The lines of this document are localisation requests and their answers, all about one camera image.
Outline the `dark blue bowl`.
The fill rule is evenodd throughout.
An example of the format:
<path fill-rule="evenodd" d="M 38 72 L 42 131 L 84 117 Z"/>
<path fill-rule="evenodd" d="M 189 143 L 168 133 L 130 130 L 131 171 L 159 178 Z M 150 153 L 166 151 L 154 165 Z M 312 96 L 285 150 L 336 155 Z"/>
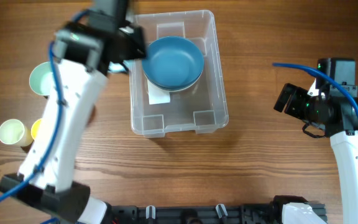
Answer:
<path fill-rule="evenodd" d="M 146 80 L 153 86 L 155 86 L 156 88 L 158 89 L 161 89 L 161 90 L 165 90 L 165 91 L 170 91 L 170 92 L 178 92 L 178 91 L 184 91 L 186 89 L 189 89 L 191 88 L 192 86 L 195 86 L 198 84 L 198 80 L 202 77 L 202 74 L 200 73 L 200 76 L 198 76 L 198 78 L 193 82 L 191 83 L 190 85 L 187 85 L 187 86 L 184 86 L 184 87 L 181 87 L 181 88 L 174 88 L 174 89 L 168 89 L 168 88 L 164 88 L 160 85 L 157 85 L 155 84 L 154 82 L 152 82 L 149 77 L 147 76 L 146 73 L 144 73 L 144 77 L 146 78 Z"/>
<path fill-rule="evenodd" d="M 162 37 L 149 45 L 142 68 L 154 85 L 176 91 L 191 86 L 199 79 L 204 69 L 204 56 L 186 38 Z"/>

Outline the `light blue small bowl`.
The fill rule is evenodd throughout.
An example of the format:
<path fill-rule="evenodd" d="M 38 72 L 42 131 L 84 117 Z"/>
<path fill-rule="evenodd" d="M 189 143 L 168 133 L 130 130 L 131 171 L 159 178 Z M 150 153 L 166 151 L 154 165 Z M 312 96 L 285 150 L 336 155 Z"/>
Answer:
<path fill-rule="evenodd" d="M 110 63 L 108 72 L 109 73 L 129 73 L 130 68 L 132 67 L 133 60 L 125 60 L 122 63 Z"/>

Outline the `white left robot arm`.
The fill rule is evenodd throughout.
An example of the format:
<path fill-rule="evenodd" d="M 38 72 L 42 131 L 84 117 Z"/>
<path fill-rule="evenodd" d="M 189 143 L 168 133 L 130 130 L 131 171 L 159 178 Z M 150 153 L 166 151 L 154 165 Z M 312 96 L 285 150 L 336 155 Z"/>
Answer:
<path fill-rule="evenodd" d="M 144 31 L 127 21 L 107 27 L 69 22 L 48 57 L 53 84 L 38 136 L 19 170 L 1 179 L 1 196 L 67 223 L 111 223 L 110 204 L 74 181 L 75 158 L 109 64 L 144 58 Z"/>

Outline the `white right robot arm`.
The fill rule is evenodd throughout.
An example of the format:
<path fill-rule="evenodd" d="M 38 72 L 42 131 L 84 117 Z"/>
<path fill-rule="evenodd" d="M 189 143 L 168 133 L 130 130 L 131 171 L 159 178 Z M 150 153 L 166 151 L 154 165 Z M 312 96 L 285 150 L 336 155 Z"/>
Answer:
<path fill-rule="evenodd" d="M 344 89 L 358 105 L 357 87 Z M 332 85 L 311 93 L 287 83 L 274 109 L 304 122 L 303 131 L 313 126 L 329 139 L 339 172 L 344 223 L 358 223 L 358 117 L 348 99 Z"/>

